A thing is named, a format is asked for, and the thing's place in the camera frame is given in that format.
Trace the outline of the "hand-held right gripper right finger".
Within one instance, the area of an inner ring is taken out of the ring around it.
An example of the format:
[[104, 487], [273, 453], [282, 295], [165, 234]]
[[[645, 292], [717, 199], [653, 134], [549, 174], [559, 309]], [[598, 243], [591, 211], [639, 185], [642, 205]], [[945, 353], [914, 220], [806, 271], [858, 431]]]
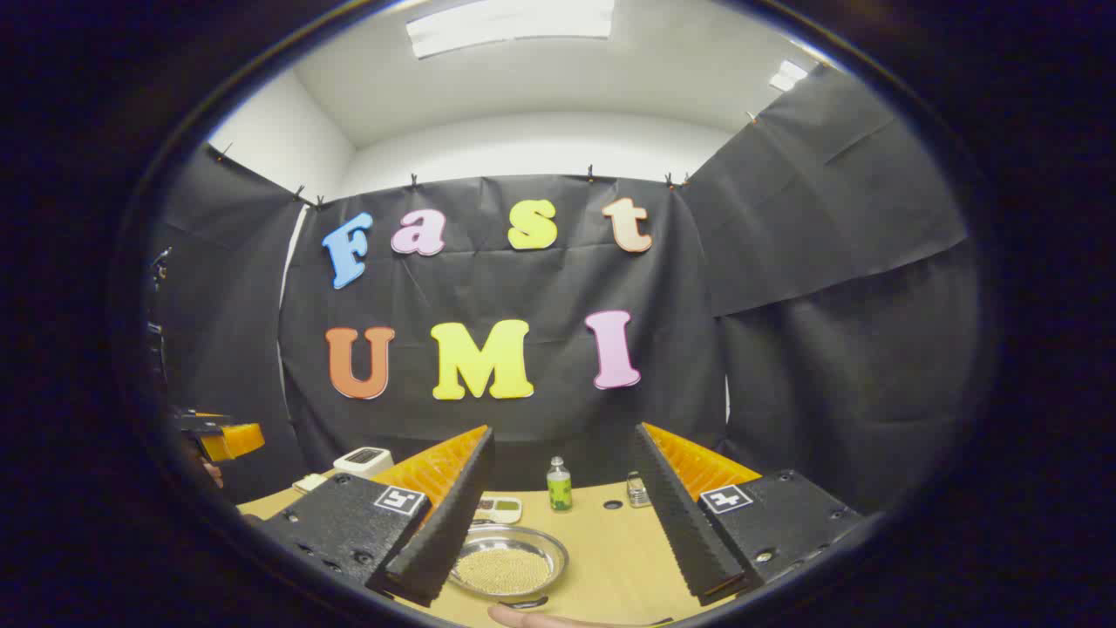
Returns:
[[759, 474], [651, 424], [634, 442], [635, 472], [698, 603], [772, 584], [864, 520], [797, 470]]

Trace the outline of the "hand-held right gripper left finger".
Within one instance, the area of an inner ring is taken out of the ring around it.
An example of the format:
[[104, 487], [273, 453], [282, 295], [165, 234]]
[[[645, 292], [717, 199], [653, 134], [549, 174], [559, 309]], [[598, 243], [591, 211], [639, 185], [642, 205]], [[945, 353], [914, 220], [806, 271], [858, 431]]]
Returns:
[[431, 605], [456, 564], [494, 450], [482, 425], [371, 480], [337, 470], [259, 530], [334, 579]]

